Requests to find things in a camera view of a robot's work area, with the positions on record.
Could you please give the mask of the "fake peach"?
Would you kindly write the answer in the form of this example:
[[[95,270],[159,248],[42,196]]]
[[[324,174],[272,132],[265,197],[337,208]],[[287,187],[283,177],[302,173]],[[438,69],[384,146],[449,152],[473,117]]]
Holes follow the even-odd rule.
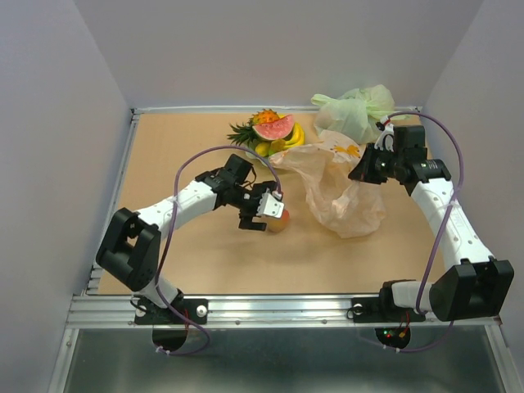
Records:
[[[290,221],[290,213],[287,209],[284,209],[280,218],[267,217],[266,218],[266,229],[271,233],[282,232]]]

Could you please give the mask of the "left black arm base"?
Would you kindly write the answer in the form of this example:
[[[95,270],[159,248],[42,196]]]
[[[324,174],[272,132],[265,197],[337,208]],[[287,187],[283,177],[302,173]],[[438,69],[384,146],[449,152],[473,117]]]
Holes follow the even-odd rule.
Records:
[[[206,330],[209,301],[178,295],[171,306],[161,308],[145,296],[132,296],[137,326],[151,327],[151,339],[157,353],[167,356],[196,355],[210,346]]]

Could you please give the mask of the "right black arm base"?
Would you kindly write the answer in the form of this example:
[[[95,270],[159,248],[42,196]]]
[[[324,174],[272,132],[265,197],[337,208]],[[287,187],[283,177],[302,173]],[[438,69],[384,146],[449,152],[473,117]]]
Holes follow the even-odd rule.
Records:
[[[425,322],[426,318],[412,308],[395,305],[392,286],[397,282],[404,280],[383,283],[377,296],[354,298],[346,318],[354,323],[381,323],[375,328],[377,341],[371,343],[408,353],[412,352],[406,349],[411,339],[411,323]]]

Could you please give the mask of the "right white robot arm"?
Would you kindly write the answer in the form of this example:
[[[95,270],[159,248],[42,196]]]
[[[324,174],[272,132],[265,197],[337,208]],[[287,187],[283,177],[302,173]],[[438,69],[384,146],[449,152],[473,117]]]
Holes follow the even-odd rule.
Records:
[[[378,313],[395,319],[412,309],[443,322],[498,315],[514,277],[512,265],[496,259],[477,236],[446,165],[428,156],[425,129],[392,124],[380,129],[349,178],[371,184],[394,179],[404,186],[435,236],[430,255],[443,255],[445,271],[434,283],[386,282],[377,298]]]

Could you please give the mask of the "fake banana bunch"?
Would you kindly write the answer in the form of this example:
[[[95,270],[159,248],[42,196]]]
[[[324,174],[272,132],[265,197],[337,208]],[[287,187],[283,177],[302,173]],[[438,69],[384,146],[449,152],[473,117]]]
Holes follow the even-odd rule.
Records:
[[[289,139],[278,139],[270,143],[269,154],[273,155],[280,151],[289,150],[293,147],[302,146],[305,143],[305,132],[302,127],[295,123]]]

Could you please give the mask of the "banana print plastic bag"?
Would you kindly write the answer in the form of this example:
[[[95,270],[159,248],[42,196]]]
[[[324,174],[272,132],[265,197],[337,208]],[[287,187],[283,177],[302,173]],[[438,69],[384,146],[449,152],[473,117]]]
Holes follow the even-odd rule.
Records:
[[[272,155],[275,169],[298,174],[315,219],[341,238],[376,232],[386,217],[377,185],[349,179],[364,149],[346,135],[324,130],[319,141]]]

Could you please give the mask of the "fake watermelon slice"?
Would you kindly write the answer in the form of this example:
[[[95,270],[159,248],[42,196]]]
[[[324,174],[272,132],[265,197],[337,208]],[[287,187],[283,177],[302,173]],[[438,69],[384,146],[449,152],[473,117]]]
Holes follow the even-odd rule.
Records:
[[[287,137],[293,130],[294,124],[294,115],[286,115],[270,123],[255,124],[252,128],[259,138],[274,141]]]

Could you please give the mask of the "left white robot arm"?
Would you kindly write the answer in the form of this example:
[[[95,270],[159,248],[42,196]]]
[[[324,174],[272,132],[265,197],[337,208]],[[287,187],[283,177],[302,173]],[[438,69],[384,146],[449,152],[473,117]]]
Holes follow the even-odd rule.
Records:
[[[232,154],[223,167],[197,175],[186,187],[151,206],[117,210],[106,229],[96,262],[133,294],[154,305],[163,322],[182,313],[180,290],[159,273],[160,245],[174,230],[222,206],[238,209],[240,229],[264,231],[255,218],[280,219],[285,205],[278,180],[249,185],[253,164]]]

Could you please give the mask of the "fake pineapple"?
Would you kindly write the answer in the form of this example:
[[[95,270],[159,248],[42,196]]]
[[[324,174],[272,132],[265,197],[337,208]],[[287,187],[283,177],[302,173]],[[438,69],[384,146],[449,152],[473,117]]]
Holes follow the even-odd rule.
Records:
[[[260,136],[254,129],[256,125],[273,123],[280,119],[280,115],[272,109],[263,109],[256,112],[246,123],[230,124],[231,133],[227,140],[232,145],[254,148],[260,142],[272,142],[272,138]]]

